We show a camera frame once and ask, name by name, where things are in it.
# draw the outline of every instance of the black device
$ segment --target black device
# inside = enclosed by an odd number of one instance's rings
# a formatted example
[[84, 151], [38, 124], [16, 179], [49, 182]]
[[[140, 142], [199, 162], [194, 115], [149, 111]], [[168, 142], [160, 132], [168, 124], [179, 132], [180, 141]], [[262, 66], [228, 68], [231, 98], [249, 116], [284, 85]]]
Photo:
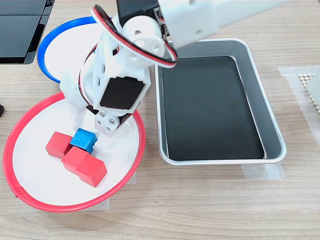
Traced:
[[0, 64], [34, 61], [55, 0], [0, 0]]
[[159, 7], [158, 0], [116, 0], [116, 5], [122, 27], [135, 16], [144, 15], [157, 20], [154, 9]]

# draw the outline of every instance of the red rim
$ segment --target red rim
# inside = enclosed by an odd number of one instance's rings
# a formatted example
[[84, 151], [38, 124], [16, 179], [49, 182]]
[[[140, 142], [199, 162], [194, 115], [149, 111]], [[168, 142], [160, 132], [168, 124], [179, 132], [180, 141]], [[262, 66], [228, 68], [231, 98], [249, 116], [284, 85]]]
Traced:
[[145, 150], [145, 144], [146, 144], [146, 132], [145, 132], [145, 126], [142, 121], [142, 118], [138, 111], [135, 111], [133, 113], [133, 118], [137, 124], [138, 130], [139, 130], [139, 146], [138, 146], [138, 152], [136, 154], [134, 163], [132, 167], [130, 168], [129, 172], [125, 175], [125, 177], [112, 189], [107, 191], [106, 193], [102, 194], [101, 196], [98, 196], [90, 201], [86, 201], [80, 204], [75, 205], [65, 205], [65, 206], [58, 206], [58, 205], [51, 205], [47, 204], [41, 201], [36, 200], [32, 196], [30, 196], [24, 188], [19, 184], [13, 167], [13, 152], [15, 148], [16, 141], [22, 132], [22, 130], [25, 128], [25, 126], [42, 110], [49, 107], [50, 105], [64, 99], [65, 96], [62, 92], [57, 93], [55, 95], [52, 95], [45, 100], [39, 102], [37, 105], [35, 105], [33, 108], [31, 108], [14, 126], [12, 129], [3, 152], [3, 170], [4, 170], [4, 176], [6, 178], [6, 181], [8, 185], [10, 186], [11, 190], [13, 191], [14, 195], [21, 199], [26, 204], [43, 211], [47, 212], [55, 212], [55, 213], [66, 213], [66, 212], [74, 212], [82, 209], [86, 209], [89, 207], [92, 207], [98, 203], [101, 203], [102, 201], [108, 199], [113, 194], [115, 194], [120, 188], [122, 188], [127, 181], [131, 178], [131, 176], [135, 173], [136, 169], [139, 166], [139, 163], [142, 159], [144, 150]]

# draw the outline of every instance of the plate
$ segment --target plate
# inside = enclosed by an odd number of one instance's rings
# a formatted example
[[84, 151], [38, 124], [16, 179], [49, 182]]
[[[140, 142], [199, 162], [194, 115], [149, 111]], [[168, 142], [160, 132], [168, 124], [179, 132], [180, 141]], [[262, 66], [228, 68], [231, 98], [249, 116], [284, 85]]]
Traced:
[[92, 16], [68, 21], [51, 31], [41, 42], [37, 61], [42, 72], [60, 83], [63, 74], [79, 75], [90, 50], [97, 44], [102, 28]]
[[[95, 131], [90, 111], [83, 128]], [[108, 173], [92, 187], [67, 171], [61, 159], [48, 155], [45, 147], [54, 132], [75, 134], [62, 92], [38, 103], [19, 120], [3, 153], [4, 175], [15, 196], [48, 212], [78, 211], [108, 199], [134, 174], [146, 143], [138, 111], [112, 137], [100, 134], [92, 155], [104, 161]]]

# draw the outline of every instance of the black mat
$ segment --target black mat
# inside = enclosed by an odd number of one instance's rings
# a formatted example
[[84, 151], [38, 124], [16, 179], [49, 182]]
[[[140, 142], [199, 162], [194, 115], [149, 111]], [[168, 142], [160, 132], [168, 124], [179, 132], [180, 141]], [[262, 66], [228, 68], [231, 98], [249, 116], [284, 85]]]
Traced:
[[170, 159], [262, 159], [264, 151], [235, 61], [182, 58], [162, 69]]

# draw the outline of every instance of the wooden table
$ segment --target wooden table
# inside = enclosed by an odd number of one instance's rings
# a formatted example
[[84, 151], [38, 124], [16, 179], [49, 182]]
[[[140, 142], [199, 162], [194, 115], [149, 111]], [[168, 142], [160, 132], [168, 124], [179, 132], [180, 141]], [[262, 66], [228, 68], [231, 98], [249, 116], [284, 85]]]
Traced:
[[[90, 15], [93, 3], [110, 15], [116, 1], [56, 1], [45, 34]], [[320, 65], [320, 4], [294, 1], [221, 29], [240, 38], [257, 70], [287, 144], [281, 180], [245, 179], [240, 165], [176, 167], [158, 153], [155, 84], [139, 107], [146, 128], [136, 184], [110, 198], [110, 209], [74, 213], [29, 211], [0, 170], [0, 239], [319, 240], [320, 148], [277, 67]], [[0, 155], [20, 117], [59, 92], [31, 65], [0, 65]]]

